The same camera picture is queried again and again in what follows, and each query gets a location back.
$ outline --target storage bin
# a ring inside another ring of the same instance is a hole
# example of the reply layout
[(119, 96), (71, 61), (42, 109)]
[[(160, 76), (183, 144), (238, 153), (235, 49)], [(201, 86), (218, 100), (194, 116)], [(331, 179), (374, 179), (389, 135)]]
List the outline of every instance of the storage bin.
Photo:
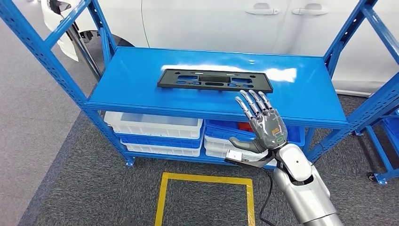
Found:
[[(253, 153), (250, 151), (238, 149), (234, 147), (229, 140), (218, 139), (208, 136), (205, 136), (204, 140), (205, 154), (212, 157), (225, 158), (227, 150), (240, 151), (242, 152), (242, 158), (248, 159), (249, 161), (257, 161), (267, 155), (267, 152)], [(272, 160), (268, 165), (275, 166), (276, 160)]]
[(396, 117), (385, 118), (384, 121), (395, 137), (399, 138), (399, 109), (395, 110), (392, 115), (396, 115)]
[(198, 157), (201, 152), (201, 146), (199, 148), (179, 148), (179, 147), (166, 147), (166, 146), (156, 146), (156, 145), (138, 145), (138, 144), (129, 144), (129, 143), (123, 143), (123, 144), (126, 145), (128, 150), (131, 152), (172, 154), (172, 155), (191, 156), (191, 157)]
[[(287, 126), (287, 130), (290, 143), (298, 146), (305, 144), (304, 127)], [(256, 137), (254, 133), (238, 129), (236, 122), (219, 120), (205, 120), (205, 135), (223, 140), (235, 137), (243, 141), (251, 141)]]
[(115, 133), (199, 139), (202, 119), (106, 112), (104, 121)]
[(115, 133), (115, 135), (120, 138), (122, 143), (180, 147), (180, 148), (199, 148), (202, 146), (202, 136), (204, 134), (204, 127), (205, 126), (202, 126), (202, 128), (200, 129), (201, 133), (198, 139), (156, 137), (156, 136), (133, 135), (133, 134), (123, 134), (123, 133)]

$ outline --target white storage bin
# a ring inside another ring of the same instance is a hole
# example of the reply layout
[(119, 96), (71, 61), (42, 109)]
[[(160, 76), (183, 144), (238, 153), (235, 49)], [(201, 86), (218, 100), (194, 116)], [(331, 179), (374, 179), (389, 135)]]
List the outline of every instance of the white storage bin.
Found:
[[(264, 153), (253, 153), (250, 151), (238, 149), (234, 147), (229, 140), (218, 139), (213, 137), (205, 136), (205, 154), (217, 158), (225, 158), (227, 150), (234, 150), (242, 152), (242, 158), (248, 159), (249, 161), (257, 161), (267, 155)], [(276, 166), (276, 160), (272, 160), (268, 165)]]
[(106, 112), (104, 121), (115, 133), (198, 139), (202, 119)]
[(167, 147), (167, 146), (156, 146), (156, 145), (137, 145), (129, 143), (122, 143), (122, 144), (126, 145), (128, 150), (131, 152), (172, 154), (172, 155), (191, 156), (191, 157), (198, 157), (200, 155), (202, 147), (201, 145), (199, 148), (194, 149), (194, 148), (179, 148), (179, 147)]

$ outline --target robotic thumb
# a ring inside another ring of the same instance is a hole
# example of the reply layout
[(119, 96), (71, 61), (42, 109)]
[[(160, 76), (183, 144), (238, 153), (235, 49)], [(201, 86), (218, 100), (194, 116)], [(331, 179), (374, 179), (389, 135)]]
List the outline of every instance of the robotic thumb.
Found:
[(236, 148), (247, 150), (247, 151), (254, 152), (254, 153), (260, 153), (260, 151), (258, 150), (258, 148), (256, 147), (256, 145), (253, 141), (252, 142), (240, 141), (235, 137), (231, 137), (229, 140), (230, 140), (231, 144)]

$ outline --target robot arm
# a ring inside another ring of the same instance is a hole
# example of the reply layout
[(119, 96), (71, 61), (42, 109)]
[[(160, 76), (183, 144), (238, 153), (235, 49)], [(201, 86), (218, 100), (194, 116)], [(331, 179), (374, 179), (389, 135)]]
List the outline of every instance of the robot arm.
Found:
[(260, 99), (250, 90), (255, 104), (247, 92), (241, 90), (240, 93), (255, 114), (253, 115), (244, 102), (236, 97), (256, 138), (252, 142), (243, 142), (231, 137), (230, 141), (236, 148), (254, 153), (268, 153), (259, 161), (248, 161), (242, 159), (241, 152), (229, 150), (225, 160), (241, 166), (261, 168), (272, 159), (276, 159), (277, 167), (273, 172), (273, 180), (284, 193), (298, 223), (304, 226), (343, 226), (330, 201), (329, 190), (302, 150), (287, 142), (287, 128), (266, 95), (259, 92)]

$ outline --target shelf frame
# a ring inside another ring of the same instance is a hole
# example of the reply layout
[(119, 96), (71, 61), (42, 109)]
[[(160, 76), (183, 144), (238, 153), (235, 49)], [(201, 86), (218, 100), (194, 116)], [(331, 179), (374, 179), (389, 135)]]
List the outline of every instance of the shelf frame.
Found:
[[(398, 62), (398, 42), (392, 36), (392, 34), (386, 29), (383, 22), (376, 18), (375, 12), (372, 7), (375, 5), (377, 0), (360, 0), (356, 5), (354, 11), (349, 16), (348, 20), (343, 25), (342, 29), (338, 33), (337, 37), (323, 56), (326, 68), (330, 73), (330, 77), (333, 76), (339, 55), (342, 49), (345, 47), (351, 36), (354, 34), (356, 29), (359, 27), (364, 18), (367, 18), (376, 30), (379, 37), (383, 40), (383, 43)], [(72, 12), (61, 21), (60, 25), (45, 39), (43, 40), (21, 14), (18, 8), (14, 5), (12, 0), (0, 1), (0, 17), (7, 24), (7, 26), (15, 33), (20, 41), (28, 48), (28, 50), (36, 57), (36, 59), (42, 64), (42, 66), (50, 73), (50, 75), (56, 80), (56, 82), (62, 87), (62, 89), (69, 95), (69, 97), (75, 102), (75, 104), (84, 112), (84, 114), (95, 124), (95, 126), (104, 134), (108, 141), (115, 147), (115, 149), (121, 154), (126, 160), (127, 165), (131, 166), (134, 163), (136, 157), (154, 157), (163, 159), (174, 159), (184, 160), (183, 158), (177, 158), (174, 156), (157, 156), (148, 153), (131, 153), (128, 152), (126, 147), (122, 145), (119, 139), (114, 135), (112, 129), (103, 121), (98, 110), (108, 111), (126, 111), (136, 112), (137, 109), (127, 109), (123, 106), (113, 105), (108, 106), (104, 103), (94, 103), (90, 101), (80, 90), (78, 85), (68, 74), (67, 70), (62, 66), (60, 61), (52, 53), (51, 48), (57, 42), (58, 38), (61, 37), (67, 29), (72, 25), (74, 20), (79, 14), (88, 8), (101, 36), (104, 60), (106, 67), (112, 61), (115, 53), (118, 51), (118, 46), (112, 37), (109, 26), (106, 23), (104, 14), (102, 13), (97, 0), (83, 0), (78, 6), (72, 10)], [(399, 73), (393, 76), (393, 78), (387, 82), (381, 89), (379, 89), (371, 98), (364, 102), (354, 113), (347, 117), (347, 120), (342, 121), (331, 121), (322, 122), (317, 120), (303, 120), (303, 119), (290, 119), (285, 118), (284, 120), (288, 124), (297, 124), (311, 128), (331, 128), (333, 131), (326, 136), (321, 142), (316, 144), (310, 150), (304, 150), (308, 159), (315, 162), (323, 153), (327, 152), (331, 147), (337, 144), (341, 139), (346, 137), (351, 132), (365, 127), (370, 119), (378, 117), (382, 109), (386, 109), (391, 106), (394, 101), (397, 101), (399, 97)], [(141, 113), (148, 114), (163, 114), (162, 109), (158, 111), (146, 112), (143, 110)], [(233, 119), (237, 121), (244, 121), (243, 115), (233, 115)], [(215, 116), (214, 119), (221, 119), (219, 116)], [(305, 147), (309, 147), (311, 137), (314, 130), (310, 129), (306, 138)], [(200, 162), (207, 162), (200, 158), (197, 159)]]

